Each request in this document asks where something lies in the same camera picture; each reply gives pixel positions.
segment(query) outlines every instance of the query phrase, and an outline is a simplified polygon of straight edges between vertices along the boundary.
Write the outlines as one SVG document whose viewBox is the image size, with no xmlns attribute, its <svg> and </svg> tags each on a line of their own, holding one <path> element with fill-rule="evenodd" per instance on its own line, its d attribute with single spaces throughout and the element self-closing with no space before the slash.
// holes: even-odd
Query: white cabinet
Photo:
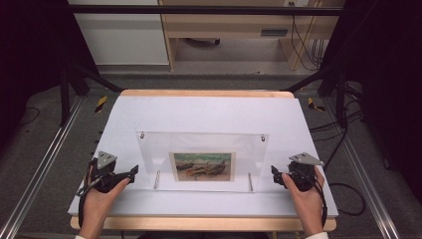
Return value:
<svg viewBox="0 0 422 239">
<path fill-rule="evenodd" d="M 72 5 L 157 5 L 154 0 L 69 0 Z M 168 65 L 158 14 L 75 14 L 97 65 Z"/>
</svg>

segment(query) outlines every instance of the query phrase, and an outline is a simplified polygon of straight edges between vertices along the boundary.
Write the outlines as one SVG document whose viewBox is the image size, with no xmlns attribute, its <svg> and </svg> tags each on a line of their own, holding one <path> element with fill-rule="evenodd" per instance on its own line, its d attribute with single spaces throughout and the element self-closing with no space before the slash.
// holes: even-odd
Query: sleeve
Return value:
<svg viewBox="0 0 422 239">
<path fill-rule="evenodd" d="M 326 232 L 320 232 L 319 234 L 307 237 L 307 239 L 328 239 L 328 234 Z"/>
</svg>

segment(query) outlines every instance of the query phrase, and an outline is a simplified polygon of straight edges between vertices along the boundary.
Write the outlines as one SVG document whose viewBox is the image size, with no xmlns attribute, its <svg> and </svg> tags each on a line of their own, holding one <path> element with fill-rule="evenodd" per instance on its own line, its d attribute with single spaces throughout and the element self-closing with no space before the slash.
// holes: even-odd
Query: painting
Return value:
<svg viewBox="0 0 422 239">
<path fill-rule="evenodd" d="M 233 181 L 233 152 L 170 152 L 176 181 Z"/>
</svg>

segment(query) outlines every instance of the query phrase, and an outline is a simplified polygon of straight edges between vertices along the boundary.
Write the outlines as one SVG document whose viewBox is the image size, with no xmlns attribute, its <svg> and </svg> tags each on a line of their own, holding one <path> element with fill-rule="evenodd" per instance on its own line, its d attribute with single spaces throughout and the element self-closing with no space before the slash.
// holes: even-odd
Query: finger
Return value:
<svg viewBox="0 0 422 239">
<path fill-rule="evenodd" d="M 291 193 L 297 193 L 299 192 L 298 188 L 296 187 L 295 183 L 292 181 L 292 179 L 286 174 L 282 174 L 283 182 L 285 183 L 286 187 L 289 189 Z"/>
<path fill-rule="evenodd" d="M 112 197 L 112 200 L 116 199 L 127 187 L 130 180 L 129 178 L 125 178 L 121 182 L 119 182 L 108 194 Z"/>
<path fill-rule="evenodd" d="M 93 172 L 93 166 L 90 167 L 90 172 L 88 175 L 84 176 L 84 183 L 86 182 L 86 180 L 88 179 L 88 183 L 87 184 L 91 184 L 91 173 Z"/>
<path fill-rule="evenodd" d="M 322 174 L 319 172 L 319 169 L 317 169 L 317 166 L 315 166 L 315 172 L 316 172 L 316 180 L 320 184 L 321 187 L 323 187 L 323 183 L 325 182 L 325 178 L 323 178 Z"/>
</svg>

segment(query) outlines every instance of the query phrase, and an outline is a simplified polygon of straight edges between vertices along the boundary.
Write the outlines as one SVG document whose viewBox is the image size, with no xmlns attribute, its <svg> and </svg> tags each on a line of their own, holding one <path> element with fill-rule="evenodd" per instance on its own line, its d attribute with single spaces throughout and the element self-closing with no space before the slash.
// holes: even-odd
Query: metal frame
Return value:
<svg viewBox="0 0 422 239">
<path fill-rule="evenodd" d="M 78 115 L 79 109 L 84 101 L 84 97 L 77 97 L 73 107 L 71 109 L 71 114 L 69 120 L 66 122 L 65 125 L 61 126 L 56 133 L 52 143 L 50 144 L 46 154 L 37 168 L 37 171 L 34 173 L 31 181 L 29 182 L 28 186 L 25 189 L 25 192 L 21 196 L 18 204 L 16 205 L 15 209 L 13 210 L 12 214 L 9 216 L 6 223 L 3 225 L 0 231 L 0 238 L 1 239 L 9 239 L 14 238 L 16 233 L 19 230 L 23 220 L 25 219 L 26 214 L 28 213 L 32 203 L 37 196 L 38 191 L 41 188 L 41 185 L 44 182 L 44 179 L 47 176 L 47 173 L 50 170 L 50 167 L 53 165 L 53 162 L 56 159 L 56 156 L 65 141 L 68 132 L 70 131 L 75 118 Z"/>
<path fill-rule="evenodd" d="M 332 100 L 327 98 L 322 98 L 328 114 L 333 120 L 335 120 L 335 112 Z M 353 170 L 354 175 L 356 176 L 357 182 L 362 190 L 362 194 L 365 197 L 366 203 L 372 211 L 373 217 L 379 227 L 384 238 L 389 239 L 398 239 L 400 238 L 397 229 L 394 226 L 394 223 L 387 212 L 387 209 L 384 206 L 381 198 L 379 197 L 378 192 L 376 191 L 375 186 L 372 184 L 372 180 L 369 178 L 368 173 L 366 172 L 361 160 L 353 147 L 353 144 L 350 141 L 348 136 L 345 136 L 344 139 L 344 150 L 347 154 L 347 159 L 349 160 L 350 167 Z"/>
</svg>

